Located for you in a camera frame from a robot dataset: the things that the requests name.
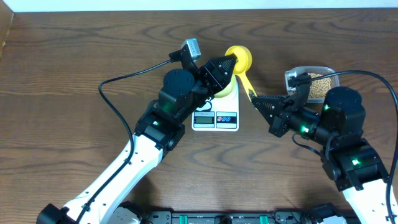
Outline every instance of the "wooden surface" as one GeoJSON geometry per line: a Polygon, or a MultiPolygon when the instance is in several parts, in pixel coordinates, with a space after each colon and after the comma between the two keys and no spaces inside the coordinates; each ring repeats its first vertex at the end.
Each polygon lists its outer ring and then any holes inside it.
{"type": "MultiPolygon", "coordinates": [[[[284,72],[299,65],[369,70],[397,88],[397,36],[397,9],[16,14],[0,62],[0,222],[35,223],[46,204],[61,207],[91,184],[128,139],[98,84],[166,60],[186,38],[198,39],[200,65],[246,46],[257,93],[284,94],[284,72]]],[[[106,94],[134,127],[165,73],[179,66],[110,84],[106,94]]],[[[391,96],[373,78],[350,75],[341,84],[362,94],[364,136],[389,169],[397,131],[391,96]]],[[[194,132],[187,119],[178,146],[127,198],[174,210],[325,202],[349,209],[319,158],[294,145],[291,132],[269,134],[240,93],[238,132],[194,132]]]]}
{"type": "Polygon", "coordinates": [[[0,59],[1,53],[6,45],[6,39],[10,31],[14,13],[8,8],[3,0],[0,0],[0,59]]]}

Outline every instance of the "digital kitchen scale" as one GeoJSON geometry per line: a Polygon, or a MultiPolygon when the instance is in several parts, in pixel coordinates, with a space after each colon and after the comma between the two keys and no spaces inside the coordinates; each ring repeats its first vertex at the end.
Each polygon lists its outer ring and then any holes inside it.
{"type": "Polygon", "coordinates": [[[207,101],[192,114],[192,129],[195,131],[237,131],[239,129],[239,88],[222,98],[207,101]]]}
{"type": "Polygon", "coordinates": [[[236,76],[251,100],[257,96],[249,82],[246,72],[252,64],[250,51],[243,46],[230,47],[225,55],[235,54],[237,60],[233,76],[228,86],[215,94],[215,98],[207,101],[202,108],[197,108],[192,114],[192,129],[196,131],[237,131],[239,129],[239,88],[236,76]]]}

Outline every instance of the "seed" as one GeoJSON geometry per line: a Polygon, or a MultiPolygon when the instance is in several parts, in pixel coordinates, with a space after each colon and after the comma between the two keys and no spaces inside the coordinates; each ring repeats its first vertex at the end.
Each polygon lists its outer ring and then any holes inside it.
{"type": "MultiPolygon", "coordinates": [[[[315,74],[315,73],[309,73],[308,75],[311,76],[311,78],[316,78],[320,77],[322,75],[320,74],[315,74]]],[[[310,87],[310,98],[324,98],[326,96],[326,93],[331,89],[331,79],[330,78],[324,78],[321,80],[313,81],[312,85],[310,87]]]]}

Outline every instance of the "yellow scoop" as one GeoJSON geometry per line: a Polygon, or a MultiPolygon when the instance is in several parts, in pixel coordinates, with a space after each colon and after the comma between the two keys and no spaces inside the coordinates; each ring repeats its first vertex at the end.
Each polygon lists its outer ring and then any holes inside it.
{"type": "Polygon", "coordinates": [[[244,91],[246,91],[246,94],[248,95],[249,100],[251,101],[252,97],[257,96],[253,86],[251,85],[250,81],[246,76],[246,71],[249,70],[252,64],[251,53],[249,49],[243,46],[232,46],[226,51],[225,55],[227,56],[231,54],[235,54],[237,58],[233,72],[234,75],[232,76],[231,82],[228,84],[228,86],[223,91],[215,94],[215,97],[221,98],[229,95],[232,92],[232,90],[235,88],[236,85],[235,75],[237,75],[241,79],[244,91]]]}

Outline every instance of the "clear plastic container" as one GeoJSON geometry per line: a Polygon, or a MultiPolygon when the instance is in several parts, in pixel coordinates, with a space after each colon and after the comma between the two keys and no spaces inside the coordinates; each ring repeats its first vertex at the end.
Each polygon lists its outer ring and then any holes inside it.
{"type": "MultiPolygon", "coordinates": [[[[293,93],[296,91],[296,88],[290,88],[289,84],[287,83],[287,80],[289,80],[292,77],[297,77],[299,75],[302,75],[304,73],[315,73],[319,75],[327,75],[334,73],[335,71],[331,68],[328,67],[319,67],[319,66],[302,66],[302,67],[295,67],[289,71],[285,72],[285,82],[286,82],[286,90],[287,94],[293,95],[293,93]]],[[[330,78],[330,87],[334,88],[337,86],[340,86],[340,83],[338,81],[338,76],[334,76],[330,78]]],[[[307,103],[323,103],[325,101],[324,97],[321,98],[308,98],[307,103]]]]}

